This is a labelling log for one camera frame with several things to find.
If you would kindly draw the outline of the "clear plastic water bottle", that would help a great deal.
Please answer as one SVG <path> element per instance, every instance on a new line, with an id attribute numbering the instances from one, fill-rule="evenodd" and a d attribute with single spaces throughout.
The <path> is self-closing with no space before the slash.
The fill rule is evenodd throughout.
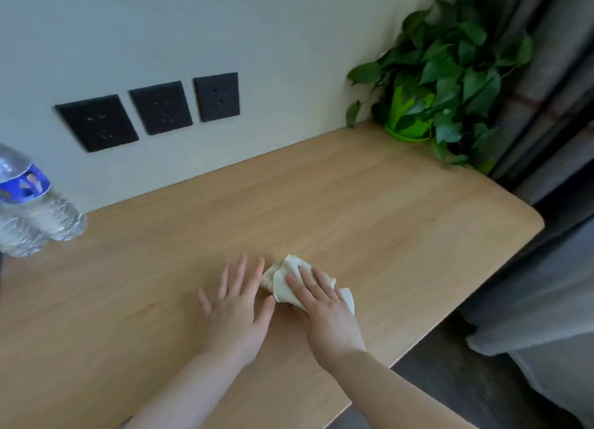
<path id="1" fill-rule="evenodd" d="M 22 258 L 33 255 L 46 245 L 49 238 L 20 211 L 0 203 L 0 252 Z"/>

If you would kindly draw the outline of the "person's right forearm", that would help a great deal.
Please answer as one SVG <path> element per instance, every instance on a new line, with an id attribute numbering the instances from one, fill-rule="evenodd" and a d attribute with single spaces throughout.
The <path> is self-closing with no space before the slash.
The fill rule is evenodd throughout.
<path id="1" fill-rule="evenodd" d="M 321 365 L 373 429 L 477 429 L 369 352 L 351 350 Z"/>

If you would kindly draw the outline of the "blue label water bottle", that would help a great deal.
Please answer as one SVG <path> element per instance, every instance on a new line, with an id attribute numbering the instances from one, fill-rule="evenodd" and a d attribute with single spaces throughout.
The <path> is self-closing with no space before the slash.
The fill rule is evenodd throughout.
<path id="1" fill-rule="evenodd" d="M 54 241 L 82 235 L 87 219 L 27 155 L 0 143 L 0 201 Z"/>

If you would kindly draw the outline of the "person's left forearm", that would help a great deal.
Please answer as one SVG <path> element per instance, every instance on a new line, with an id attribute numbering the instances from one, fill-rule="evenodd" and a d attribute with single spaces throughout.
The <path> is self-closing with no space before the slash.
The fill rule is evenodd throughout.
<path id="1" fill-rule="evenodd" d="M 199 429 L 259 348 L 207 349 L 118 429 Z"/>

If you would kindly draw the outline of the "person's left hand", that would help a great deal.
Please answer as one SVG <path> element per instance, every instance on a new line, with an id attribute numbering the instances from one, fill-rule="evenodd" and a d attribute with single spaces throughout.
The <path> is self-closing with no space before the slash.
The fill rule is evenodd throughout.
<path id="1" fill-rule="evenodd" d="M 248 279 L 244 278 L 241 294 L 228 299 L 227 271 L 230 265 L 228 263 L 224 265 L 215 297 L 210 299 L 213 312 L 211 317 L 206 317 L 208 328 L 204 350 L 224 350 L 241 345 L 253 349 L 259 348 L 260 351 L 266 336 L 258 336 L 253 324 L 259 313 L 259 311 L 256 312 L 256 295 L 260 288 L 264 266 L 264 258 L 258 258 L 252 274 Z"/>

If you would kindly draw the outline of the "green plastic plant pot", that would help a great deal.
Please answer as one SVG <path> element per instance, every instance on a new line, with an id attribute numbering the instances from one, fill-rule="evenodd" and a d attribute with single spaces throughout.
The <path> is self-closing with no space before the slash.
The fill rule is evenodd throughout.
<path id="1" fill-rule="evenodd" d="M 421 143 L 431 138 L 430 110 L 435 94 L 427 88 L 411 91 L 404 84 L 394 86 L 384 130 L 405 143 Z"/>

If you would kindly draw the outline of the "green leafy pothos plant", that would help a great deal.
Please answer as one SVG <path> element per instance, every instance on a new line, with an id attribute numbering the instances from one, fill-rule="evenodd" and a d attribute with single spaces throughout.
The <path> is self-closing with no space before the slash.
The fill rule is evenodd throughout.
<path id="1" fill-rule="evenodd" d="M 496 38 L 470 0 L 435 0 L 429 8 L 414 11 L 403 20 L 388 51 L 354 67 L 346 79 L 352 86 L 370 87 L 369 98 L 381 90 L 371 113 L 382 126 L 394 86 L 404 84 L 411 91 L 427 88 L 433 92 L 432 135 L 421 143 L 441 161 L 471 165 L 488 175 L 495 160 L 480 160 L 479 152 L 497 133 L 489 125 L 491 110 L 503 80 L 529 64 L 533 50 L 533 39 L 525 30 Z"/>

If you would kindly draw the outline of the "person's right hand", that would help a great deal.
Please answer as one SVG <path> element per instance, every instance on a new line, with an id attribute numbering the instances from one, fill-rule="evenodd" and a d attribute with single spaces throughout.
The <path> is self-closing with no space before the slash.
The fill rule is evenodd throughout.
<path id="1" fill-rule="evenodd" d="M 342 291 L 323 274 L 327 301 L 308 301 L 311 295 L 294 275 L 288 274 L 286 282 L 308 311 L 305 314 L 298 309 L 314 358 L 326 372 L 335 375 L 350 355 L 366 352 L 367 349 Z"/>

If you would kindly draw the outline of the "black wall socket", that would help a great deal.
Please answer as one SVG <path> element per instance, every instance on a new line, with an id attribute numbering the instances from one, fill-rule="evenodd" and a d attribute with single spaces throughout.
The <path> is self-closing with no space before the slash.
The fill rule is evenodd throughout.
<path id="1" fill-rule="evenodd" d="M 239 75 L 237 72 L 192 79 L 201 122 L 239 116 Z"/>
<path id="2" fill-rule="evenodd" d="M 158 135 L 193 125 L 182 81 L 128 91 L 148 135 Z"/>
<path id="3" fill-rule="evenodd" d="M 54 106 L 86 152 L 95 153 L 139 140 L 118 95 Z"/>

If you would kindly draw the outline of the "white cleaning cloth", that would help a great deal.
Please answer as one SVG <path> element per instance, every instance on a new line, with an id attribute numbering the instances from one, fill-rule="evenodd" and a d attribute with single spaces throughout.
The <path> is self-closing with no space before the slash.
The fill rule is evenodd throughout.
<path id="1" fill-rule="evenodd" d="M 282 261 L 275 261 L 263 273 L 261 288 L 273 295 L 276 302 L 293 305 L 296 308 L 300 308 L 303 313 L 308 314 L 304 305 L 286 282 L 286 276 L 291 274 L 295 276 L 299 283 L 303 284 L 299 268 L 305 268 L 309 273 L 312 273 L 312 266 L 309 263 L 292 254 L 288 255 Z"/>

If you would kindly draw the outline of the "grey curtain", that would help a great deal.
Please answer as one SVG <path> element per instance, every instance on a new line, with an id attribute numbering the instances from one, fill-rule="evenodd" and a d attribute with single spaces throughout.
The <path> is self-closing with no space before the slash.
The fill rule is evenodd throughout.
<path id="1" fill-rule="evenodd" d="M 469 347 L 594 429 L 594 0 L 482 0 L 498 47 L 533 40 L 479 159 L 545 228 L 459 311 Z"/>

